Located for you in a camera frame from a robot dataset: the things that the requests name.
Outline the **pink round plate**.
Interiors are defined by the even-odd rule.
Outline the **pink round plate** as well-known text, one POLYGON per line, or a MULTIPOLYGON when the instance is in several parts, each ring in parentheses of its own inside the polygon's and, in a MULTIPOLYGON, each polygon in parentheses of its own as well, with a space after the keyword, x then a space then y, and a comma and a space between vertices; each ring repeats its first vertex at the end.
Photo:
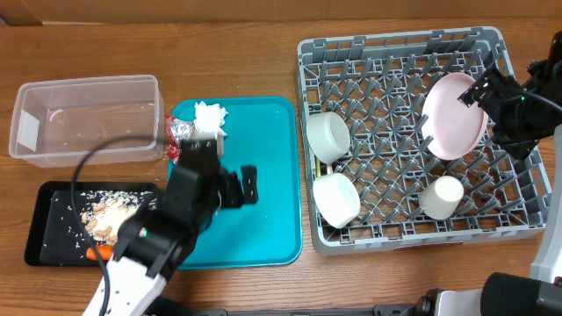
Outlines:
POLYGON ((451 73, 438 80, 430 89, 422 114, 423 139, 432 141, 428 150, 442 160, 455 160, 470 153, 481 141, 488 122, 487 114, 475 103, 468 107, 458 100, 475 80, 464 73, 451 73))

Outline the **yellow plastic spoon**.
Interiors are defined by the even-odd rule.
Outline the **yellow plastic spoon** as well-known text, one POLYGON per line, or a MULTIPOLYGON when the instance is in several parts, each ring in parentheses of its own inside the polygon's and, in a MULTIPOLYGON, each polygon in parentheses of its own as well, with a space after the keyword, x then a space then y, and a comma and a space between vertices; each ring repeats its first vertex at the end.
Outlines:
POLYGON ((321 162, 317 158, 315 158, 315 169, 316 169, 316 176, 321 176, 321 162))

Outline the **grey bowl with rice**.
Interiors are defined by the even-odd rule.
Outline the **grey bowl with rice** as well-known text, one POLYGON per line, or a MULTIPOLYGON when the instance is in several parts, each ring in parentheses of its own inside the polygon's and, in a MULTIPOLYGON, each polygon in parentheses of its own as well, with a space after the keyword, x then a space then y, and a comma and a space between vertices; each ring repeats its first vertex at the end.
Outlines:
POLYGON ((347 154, 351 142, 346 123, 331 111, 308 117, 306 138, 315 156, 325 164, 331 164, 347 154))

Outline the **cream bowl with peanuts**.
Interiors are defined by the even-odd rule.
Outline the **cream bowl with peanuts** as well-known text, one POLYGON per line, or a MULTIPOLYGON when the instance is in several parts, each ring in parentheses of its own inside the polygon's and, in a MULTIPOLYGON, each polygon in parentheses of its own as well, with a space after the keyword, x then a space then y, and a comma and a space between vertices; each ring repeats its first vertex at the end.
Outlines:
POLYGON ((357 190, 341 173, 317 177, 313 182, 313 199, 321 216, 334 228, 343 228, 360 212, 357 190))

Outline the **white paper cup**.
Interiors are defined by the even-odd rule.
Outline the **white paper cup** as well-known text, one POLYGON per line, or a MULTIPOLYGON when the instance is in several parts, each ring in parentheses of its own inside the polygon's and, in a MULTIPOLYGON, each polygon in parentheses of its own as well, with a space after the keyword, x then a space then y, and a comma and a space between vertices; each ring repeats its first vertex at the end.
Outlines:
POLYGON ((432 219, 447 219, 464 196, 463 184, 453 176, 441 176, 419 197, 420 207, 432 219))

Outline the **orange carrot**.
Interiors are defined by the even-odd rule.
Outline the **orange carrot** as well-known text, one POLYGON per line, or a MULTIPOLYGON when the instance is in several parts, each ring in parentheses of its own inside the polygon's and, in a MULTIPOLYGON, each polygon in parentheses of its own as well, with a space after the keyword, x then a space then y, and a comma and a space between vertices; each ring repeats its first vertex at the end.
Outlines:
POLYGON ((100 256, 103 261, 109 261, 113 256, 113 247, 106 245, 98 245, 95 248, 88 248, 86 257, 92 261, 96 261, 100 256))

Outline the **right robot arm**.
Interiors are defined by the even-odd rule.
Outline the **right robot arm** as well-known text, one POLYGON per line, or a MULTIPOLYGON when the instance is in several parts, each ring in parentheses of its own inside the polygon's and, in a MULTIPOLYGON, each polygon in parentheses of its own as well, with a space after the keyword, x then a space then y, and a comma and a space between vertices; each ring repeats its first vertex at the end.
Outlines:
POLYGON ((553 138, 554 179, 547 224, 527 277, 493 273, 479 299, 481 315, 561 314, 561 33, 551 39, 548 57, 527 68, 519 84, 488 68, 458 100, 477 104, 494 122, 492 142, 516 160, 527 159, 542 139, 553 138))

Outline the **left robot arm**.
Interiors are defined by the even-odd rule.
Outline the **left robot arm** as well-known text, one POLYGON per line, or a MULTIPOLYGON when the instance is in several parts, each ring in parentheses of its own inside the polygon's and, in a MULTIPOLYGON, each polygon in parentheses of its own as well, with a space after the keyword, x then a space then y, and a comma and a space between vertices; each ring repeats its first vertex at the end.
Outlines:
POLYGON ((216 140, 183 140, 165 191, 120 226, 109 260, 98 255, 103 279, 87 315, 187 315, 189 310, 162 296, 198 237, 220 209, 239 209, 258 200, 257 169, 229 172, 220 165, 216 140))

